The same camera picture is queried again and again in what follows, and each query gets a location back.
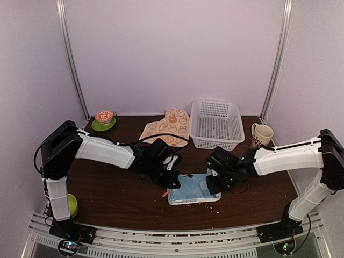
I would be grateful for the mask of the lime green bowl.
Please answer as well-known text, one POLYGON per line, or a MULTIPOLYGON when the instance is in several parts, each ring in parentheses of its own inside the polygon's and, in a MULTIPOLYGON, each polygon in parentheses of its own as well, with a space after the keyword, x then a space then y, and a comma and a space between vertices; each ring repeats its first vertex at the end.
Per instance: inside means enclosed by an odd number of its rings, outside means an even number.
POLYGON ((69 205, 69 209, 70 209, 70 214, 72 218, 75 218, 77 213, 78 213, 78 202, 77 199, 74 195, 72 194, 68 194, 68 205, 69 205))

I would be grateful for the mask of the green saucer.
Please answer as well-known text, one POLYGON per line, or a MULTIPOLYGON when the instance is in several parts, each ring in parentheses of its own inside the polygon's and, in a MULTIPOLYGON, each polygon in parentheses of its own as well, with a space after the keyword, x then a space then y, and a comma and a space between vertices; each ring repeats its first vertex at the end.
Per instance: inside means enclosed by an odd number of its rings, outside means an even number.
POLYGON ((113 128, 115 123, 116 123, 115 117, 113 117, 112 120, 106 125, 100 124, 97 120, 94 120, 91 124, 91 128, 97 132, 104 132, 113 128))

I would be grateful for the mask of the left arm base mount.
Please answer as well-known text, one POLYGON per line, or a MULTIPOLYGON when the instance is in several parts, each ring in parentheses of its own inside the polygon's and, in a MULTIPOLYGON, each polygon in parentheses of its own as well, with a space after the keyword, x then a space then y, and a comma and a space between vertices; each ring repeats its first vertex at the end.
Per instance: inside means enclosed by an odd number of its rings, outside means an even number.
POLYGON ((93 244, 96 229, 91 226, 74 224, 71 229, 63 231, 59 230, 57 225, 52 225, 49 229, 49 234, 77 243, 93 244))

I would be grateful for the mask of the left aluminium frame post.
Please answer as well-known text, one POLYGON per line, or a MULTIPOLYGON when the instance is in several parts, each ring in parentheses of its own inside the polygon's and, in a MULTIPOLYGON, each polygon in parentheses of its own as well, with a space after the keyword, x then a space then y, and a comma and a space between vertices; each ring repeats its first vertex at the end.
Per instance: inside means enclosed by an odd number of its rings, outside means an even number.
POLYGON ((82 92, 82 88, 80 85, 80 80, 78 77, 76 63, 75 63, 75 59, 73 55, 71 42, 70 42, 70 35, 69 35, 67 16, 66 16, 66 10, 65 10, 65 1, 57 0, 56 7, 57 7, 58 18, 60 22, 61 32, 62 32, 63 41, 64 41, 64 47, 65 47, 65 51, 67 55, 68 67, 71 74, 73 87, 75 89, 76 97, 81 107, 83 116, 87 120, 90 118, 90 114, 88 112, 84 94, 82 92))

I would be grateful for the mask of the right aluminium frame post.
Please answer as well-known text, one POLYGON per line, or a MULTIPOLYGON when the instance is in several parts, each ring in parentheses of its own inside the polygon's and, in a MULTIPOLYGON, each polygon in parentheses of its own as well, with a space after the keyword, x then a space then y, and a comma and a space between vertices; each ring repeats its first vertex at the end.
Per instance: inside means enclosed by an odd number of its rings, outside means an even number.
POLYGON ((283 16, 281 21, 281 29, 277 44, 275 60, 268 84, 267 94, 260 114, 260 119, 263 123, 266 123, 268 121, 268 116, 271 113, 275 96, 277 93, 277 88, 281 78, 282 63, 284 56, 287 52, 288 41, 290 36, 294 2, 295 1, 292 0, 284 1, 283 16))

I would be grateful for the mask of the blue polka dot towel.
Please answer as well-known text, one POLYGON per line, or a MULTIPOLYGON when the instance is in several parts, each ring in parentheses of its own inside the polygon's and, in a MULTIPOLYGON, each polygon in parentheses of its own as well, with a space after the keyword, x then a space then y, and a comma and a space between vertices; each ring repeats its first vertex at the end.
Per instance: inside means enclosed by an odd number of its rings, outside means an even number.
POLYGON ((221 199, 221 193, 210 193, 206 182, 209 175, 211 174, 179 175, 180 188, 168 188, 163 197, 167 197, 168 203, 172 206, 217 202, 221 199))

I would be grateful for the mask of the aluminium frame post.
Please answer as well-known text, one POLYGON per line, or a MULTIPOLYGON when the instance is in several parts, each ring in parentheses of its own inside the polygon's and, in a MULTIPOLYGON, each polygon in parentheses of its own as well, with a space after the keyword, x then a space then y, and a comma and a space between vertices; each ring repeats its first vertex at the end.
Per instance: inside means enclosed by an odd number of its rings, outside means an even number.
POLYGON ((75 89, 76 97, 81 107, 83 116, 87 120, 90 118, 90 114, 88 112, 84 94, 82 92, 82 88, 80 85, 80 80, 78 77, 76 63, 75 63, 75 59, 73 55, 71 42, 70 42, 70 35, 69 35, 67 16, 66 16, 66 10, 65 10, 65 1, 57 0, 56 7, 57 7, 58 18, 60 22, 61 32, 62 32, 63 41, 64 41, 64 47, 65 47, 65 51, 67 55, 68 67, 71 74, 73 87, 75 89))
POLYGON ((260 119, 263 123, 266 123, 268 121, 268 116, 271 113, 275 96, 277 93, 277 88, 281 78, 282 63, 284 56, 287 52, 288 41, 290 36, 294 2, 295 1, 292 0, 284 1, 283 16, 281 21, 281 29, 277 44, 275 60, 268 84, 267 94, 260 114, 260 119))

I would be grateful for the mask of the red patterned small bowl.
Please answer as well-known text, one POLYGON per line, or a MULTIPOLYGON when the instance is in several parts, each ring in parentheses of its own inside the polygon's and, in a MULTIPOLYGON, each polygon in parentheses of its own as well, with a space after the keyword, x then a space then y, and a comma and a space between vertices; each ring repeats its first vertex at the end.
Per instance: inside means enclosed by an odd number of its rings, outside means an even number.
POLYGON ((102 110, 95 115, 95 120, 101 125, 107 125, 112 121, 113 116, 112 110, 102 110))

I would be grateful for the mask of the beige patterned mug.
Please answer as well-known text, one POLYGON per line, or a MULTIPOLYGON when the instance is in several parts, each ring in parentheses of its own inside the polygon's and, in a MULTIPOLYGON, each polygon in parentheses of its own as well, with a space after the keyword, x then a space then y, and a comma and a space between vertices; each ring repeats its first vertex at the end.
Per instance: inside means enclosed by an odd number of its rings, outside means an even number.
POLYGON ((251 148, 260 147, 261 145, 268 146, 274 131, 267 125, 253 123, 251 126, 252 141, 250 144, 251 148))

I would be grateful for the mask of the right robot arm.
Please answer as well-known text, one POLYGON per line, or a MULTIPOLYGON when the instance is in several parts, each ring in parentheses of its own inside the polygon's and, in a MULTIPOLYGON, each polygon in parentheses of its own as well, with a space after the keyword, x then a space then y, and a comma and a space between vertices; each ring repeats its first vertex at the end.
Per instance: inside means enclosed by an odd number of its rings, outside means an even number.
POLYGON ((211 194, 233 188, 251 178, 287 170, 317 168, 318 172, 302 195, 286 205, 276 224, 279 237, 287 237, 310 211, 328 195, 343 189, 343 146, 328 129, 310 140, 285 146, 249 148, 240 157, 216 147, 205 163, 212 171, 206 177, 211 194))

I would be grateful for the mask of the white plastic basket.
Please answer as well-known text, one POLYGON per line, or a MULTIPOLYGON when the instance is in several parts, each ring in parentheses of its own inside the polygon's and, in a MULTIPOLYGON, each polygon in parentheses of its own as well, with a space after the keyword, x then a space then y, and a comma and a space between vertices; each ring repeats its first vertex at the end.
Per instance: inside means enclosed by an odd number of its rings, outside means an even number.
POLYGON ((233 151, 245 140, 238 106, 220 101, 194 100, 189 134, 196 148, 213 150, 220 146, 226 151, 233 151))

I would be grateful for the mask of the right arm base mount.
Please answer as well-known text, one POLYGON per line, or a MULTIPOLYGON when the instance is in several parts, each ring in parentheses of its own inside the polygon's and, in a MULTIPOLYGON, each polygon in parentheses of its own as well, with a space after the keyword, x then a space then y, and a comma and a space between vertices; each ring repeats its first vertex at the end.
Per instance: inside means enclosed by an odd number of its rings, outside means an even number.
POLYGON ((282 225, 281 223, 263 225, 257 228, 260 243, 292 238, 293 236, 303 232, 304 230, 300 225, 292 227, 282 225))

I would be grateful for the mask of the beige bunny print towel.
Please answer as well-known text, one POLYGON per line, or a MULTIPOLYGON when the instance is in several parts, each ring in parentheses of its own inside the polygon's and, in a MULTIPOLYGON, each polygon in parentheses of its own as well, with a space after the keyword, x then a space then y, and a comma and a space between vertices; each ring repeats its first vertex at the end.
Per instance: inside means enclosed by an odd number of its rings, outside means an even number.
POLYGON ((144 142, 152 144, 159 138, 169 146, 184 147, 189 139, 189 120, 190 117, 185 110, 178 110, 177 108, 167 110, 164 118, 150 122, 145 126, 139 139, 165 133, 165 135, 153 137, 144 142))

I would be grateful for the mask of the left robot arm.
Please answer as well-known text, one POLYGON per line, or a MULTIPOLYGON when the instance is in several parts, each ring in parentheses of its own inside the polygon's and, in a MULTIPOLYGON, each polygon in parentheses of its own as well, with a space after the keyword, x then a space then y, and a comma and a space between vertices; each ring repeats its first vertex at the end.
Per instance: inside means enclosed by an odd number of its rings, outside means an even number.
POLYGON ((68 204, 67 177, 77 162, 107 164, 116 169, 147 175, 160 187, 178 189, 176 165, 181 157, 162 139, 141 146, 116 142, 104 135, 88 133, 67 120, 36 148, 33 164, 46 184, 56 229, 66 239, 77 234, 68 204))

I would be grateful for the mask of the front aluminium rail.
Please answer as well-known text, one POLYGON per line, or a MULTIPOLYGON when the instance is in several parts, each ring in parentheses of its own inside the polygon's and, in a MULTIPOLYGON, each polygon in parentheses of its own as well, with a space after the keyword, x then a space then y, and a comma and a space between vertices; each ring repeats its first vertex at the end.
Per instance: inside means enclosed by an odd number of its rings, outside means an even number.
POLYGON ((320 219, 303 222, 304 233, 261 242, 256 226, 200 231, 142 231, 96 228, 93 242, 82 243, 73 257, 284 257, 282 247, 295 241, 292 257, 332 257, 320 219))

